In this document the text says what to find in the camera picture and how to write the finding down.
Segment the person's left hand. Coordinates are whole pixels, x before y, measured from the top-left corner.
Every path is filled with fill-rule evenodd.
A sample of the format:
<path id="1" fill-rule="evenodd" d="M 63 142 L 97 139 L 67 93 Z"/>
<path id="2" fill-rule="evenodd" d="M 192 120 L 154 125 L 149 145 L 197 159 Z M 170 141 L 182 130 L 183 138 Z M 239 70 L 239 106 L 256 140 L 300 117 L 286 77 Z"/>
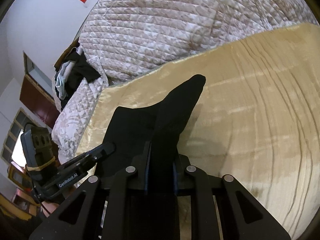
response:
<path id="1" fill-rule="evenodd" d="M 40 206 L 39 217 L 41 217 L 42 219 L 49 217 L 58 207 L 59 204 L 57 203 L 46 201 L 42 202 Z"/>

